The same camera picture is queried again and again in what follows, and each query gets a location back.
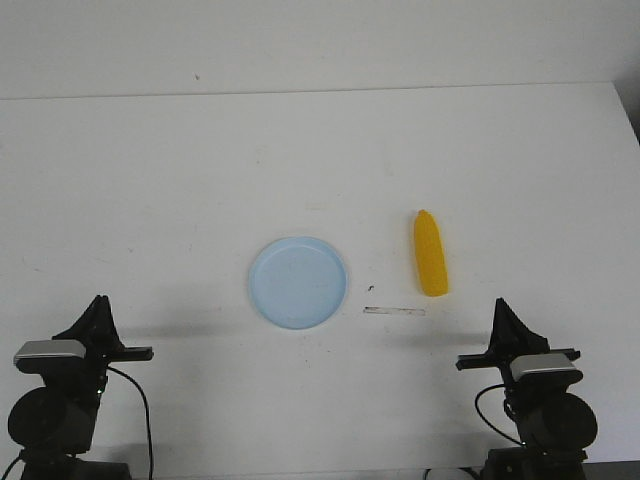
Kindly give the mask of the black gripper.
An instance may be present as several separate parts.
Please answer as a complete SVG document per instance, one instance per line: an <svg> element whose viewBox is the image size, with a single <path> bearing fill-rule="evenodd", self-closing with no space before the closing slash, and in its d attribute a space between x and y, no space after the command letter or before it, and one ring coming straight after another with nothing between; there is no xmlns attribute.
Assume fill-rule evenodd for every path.
<svg viewBox="0 0 640 480"><path fill-rule="evenodd" d="M84 345L98 344L105 362L146 362L153 359L152 347L124 347L117 332L109 297L97 295L66 330L52 340L77 340Z"/></svg>
<svg viewBox="0 0 640 480"><path fill-rule="evenodd" d="M498 298L495 302L492 332L487 352L481 354L459 355L456 360L458 371L483 368L503 368L519 358L519 355L507 354L509 345L519 355L560 354L570 361L578 360L581 351L573 348L551 349L548 340L531 331L505 302Z"/></svg>

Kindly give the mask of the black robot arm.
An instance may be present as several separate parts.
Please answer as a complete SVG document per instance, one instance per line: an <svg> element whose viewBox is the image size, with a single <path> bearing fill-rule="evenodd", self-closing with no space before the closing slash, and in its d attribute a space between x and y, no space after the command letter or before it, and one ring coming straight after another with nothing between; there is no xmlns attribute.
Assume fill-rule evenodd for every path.
<svg viewBox="0 0 640 480"><path fill-rule="evenodd" d="M583 379L574 362L581 352L574 348L553 349L548 340L531 331L498 298L495 302L492 331L485 352L460 355L460 371L496 368L501 382L481 390L479 401L489 391L504 393L502 408L514 423L513 437L488 423L490 429L514 445L495 448L476 479L584 479L586 448L596 439L598 424L592 408L569 387Z"/></svg>
<svg viewBox="0 0 640 480"><path fill-rule="evenodd" d="M38 375L43 385L21 396L7 421L11 439L21 446L2 477L21 462L22 479L130 479L124 462L87 461L80 458L93 441L108 375L129 381L141 396L145 415L149 479L155 458L151 412L142 386L115 363L148 362L151 347L127 347L113 319L110 299L96 296L81 316L63 332L46 340L25 342L13 364L23 374Z"/></svg>

